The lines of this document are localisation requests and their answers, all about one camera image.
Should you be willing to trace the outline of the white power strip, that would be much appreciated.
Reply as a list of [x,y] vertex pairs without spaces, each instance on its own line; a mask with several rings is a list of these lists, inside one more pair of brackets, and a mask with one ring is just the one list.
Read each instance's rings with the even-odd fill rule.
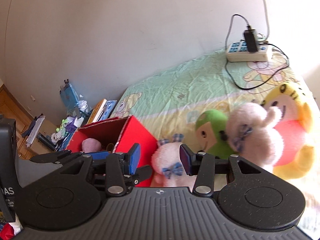
[[260,44],[256,52],[249,52],[245,41],[233,42],[226,50],[229,62],[266,62],[272,55],[272,48],[265,44]]

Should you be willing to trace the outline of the yellow tiger plush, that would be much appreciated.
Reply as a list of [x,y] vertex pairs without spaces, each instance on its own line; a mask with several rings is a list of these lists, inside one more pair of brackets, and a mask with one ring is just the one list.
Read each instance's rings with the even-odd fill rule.
[[265,96],[261,106],[281,110],[281,119],[274,128],[283,138],[284,149],[273,166],[273,174],[284,180],[305,176],[316,155],[310,141],[314,118],[307,92],[299,84],[285,81]]

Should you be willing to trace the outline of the blue plastic bag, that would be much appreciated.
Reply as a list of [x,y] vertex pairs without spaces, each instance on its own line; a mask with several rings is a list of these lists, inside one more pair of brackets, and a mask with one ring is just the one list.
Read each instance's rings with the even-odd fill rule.
[[68,79],[60,86],[60,98],[66,108],[67,115],[73,116],[75,108],[78,107],[79,96]]

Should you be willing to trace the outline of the pink bunny plush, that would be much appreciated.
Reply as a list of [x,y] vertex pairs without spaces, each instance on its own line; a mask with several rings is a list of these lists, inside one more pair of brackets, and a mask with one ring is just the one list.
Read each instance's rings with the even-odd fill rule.
[[184,135],[176,133],[169,139],[157,141],[158,148],[151,157],[154,181],[162,187],[188,187],[193,190],[196,176],[186,174],[180,161],[180,146]]

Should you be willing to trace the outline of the cartoon print bed sheet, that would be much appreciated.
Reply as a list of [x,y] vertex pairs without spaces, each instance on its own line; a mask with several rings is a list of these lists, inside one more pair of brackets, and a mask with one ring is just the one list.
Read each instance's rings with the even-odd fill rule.
[[287,58],[272,49],[267,62],[228,63],[223,50],[193,59],[131,85],[118,101],[113,116],[135,116],[156,139],[184,135],[194,151],[200,146],[195,122],[209,109],[228,114],[246,102],[262,102],[268,92],[284,81],[306,83],[287,66]]

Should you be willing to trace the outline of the mauve teddy bear plush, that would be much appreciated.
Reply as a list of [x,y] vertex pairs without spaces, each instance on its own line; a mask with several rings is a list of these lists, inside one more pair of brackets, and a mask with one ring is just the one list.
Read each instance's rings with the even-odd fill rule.
[[101,143],[94,138],[87,138],[82,142],[82,152],[99,152],[102,149]]

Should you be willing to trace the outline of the black cylinder bottle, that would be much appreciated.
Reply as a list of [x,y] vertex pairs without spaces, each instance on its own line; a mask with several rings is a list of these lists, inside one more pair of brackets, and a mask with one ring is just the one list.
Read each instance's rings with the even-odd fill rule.
[[38,133],[36,138],[51,151],[55,151],[56,146],[49,139],[47,139],[42,133]]

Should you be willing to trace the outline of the green monkey plush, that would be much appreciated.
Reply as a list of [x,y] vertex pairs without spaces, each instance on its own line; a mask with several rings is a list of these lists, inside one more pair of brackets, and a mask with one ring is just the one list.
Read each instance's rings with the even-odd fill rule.
[[225,133],[227,116],[216,109],[203,112],[195,124],[195,134],[201,150],[220,159],[228,159],[235,152],[228,145]]

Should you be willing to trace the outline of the white bunny plush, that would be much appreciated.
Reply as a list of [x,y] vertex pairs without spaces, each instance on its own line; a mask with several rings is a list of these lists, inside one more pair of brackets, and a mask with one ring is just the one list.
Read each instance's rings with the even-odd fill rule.
[[283,138],[274,128],[281,116],[277,106],[264,109],[257,103],[248,102],[235,108],[225,127],[229,146],[255,165],[273,166],[284,149]]

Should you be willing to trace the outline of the black charger adapter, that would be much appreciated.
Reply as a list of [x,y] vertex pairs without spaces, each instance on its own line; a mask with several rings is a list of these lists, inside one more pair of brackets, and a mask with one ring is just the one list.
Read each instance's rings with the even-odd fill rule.
[[243,36],[246,42],[247,50],[250,53],[257,52],[259,45],[257,31],[253,29],[250,25],[247,25],[247,29],[243,32]]

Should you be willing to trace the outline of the blue booklet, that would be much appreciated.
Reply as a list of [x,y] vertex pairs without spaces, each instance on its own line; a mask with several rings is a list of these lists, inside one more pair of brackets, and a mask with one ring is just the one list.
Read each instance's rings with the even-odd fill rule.
[[98,121],[103,121],[108,119],[113,109],[115,108],[116,104],[117,104],[117,100],[107,100],[107,102],[104,105],[103,112],[99,116]]

